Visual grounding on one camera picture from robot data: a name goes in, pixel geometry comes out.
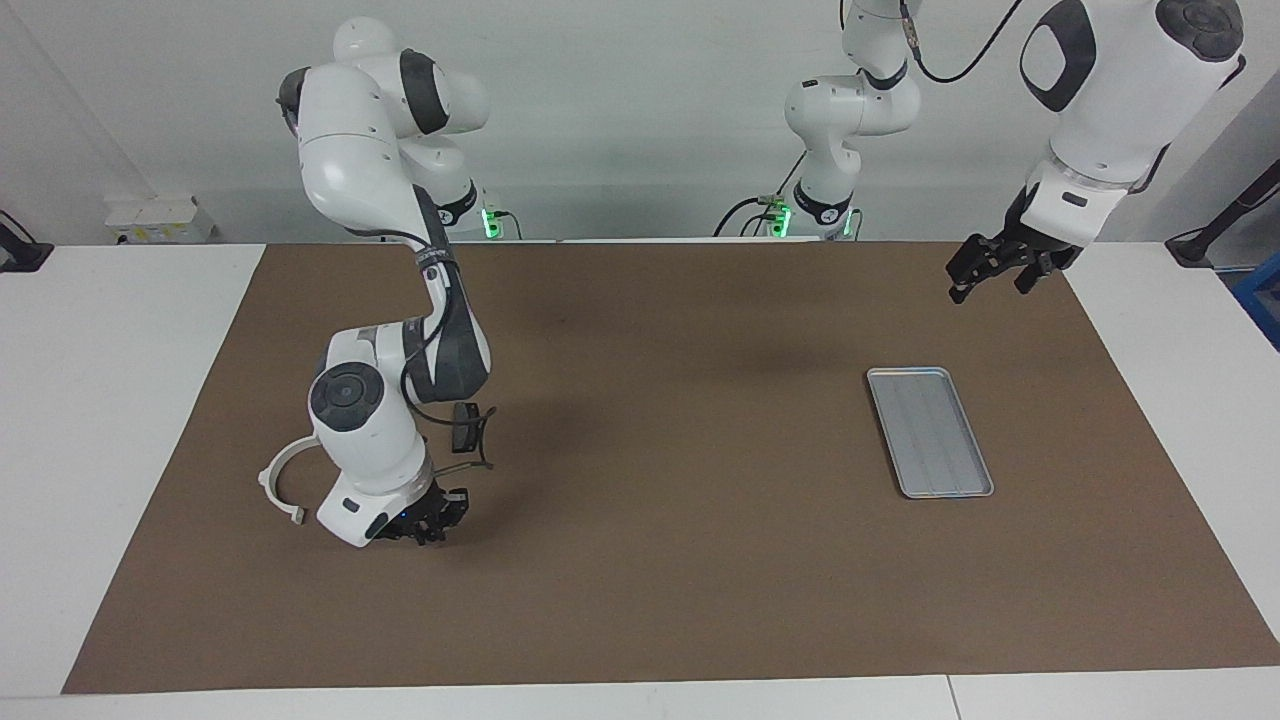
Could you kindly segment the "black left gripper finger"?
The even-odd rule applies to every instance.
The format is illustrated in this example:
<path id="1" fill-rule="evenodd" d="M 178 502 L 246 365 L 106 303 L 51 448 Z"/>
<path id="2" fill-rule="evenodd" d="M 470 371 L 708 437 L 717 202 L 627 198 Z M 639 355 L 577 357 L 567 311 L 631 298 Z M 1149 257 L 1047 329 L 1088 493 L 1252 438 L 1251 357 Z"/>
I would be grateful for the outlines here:
<path id="1" fill-rule="evenodd" d="M 950 299 L 964 301 L 978 284 L 1015 264 L 1015 243 L 1001 238 L 966 238 L 950 259 Z"/>
<path id="2" fill-rule="evenodd" d="M 1065 272 L 1075 259 L 1076 255 L 1036 255 L 1015 278 L 1015 288 L 1019 293 L 1029 293 L 1042 279 Z"/>

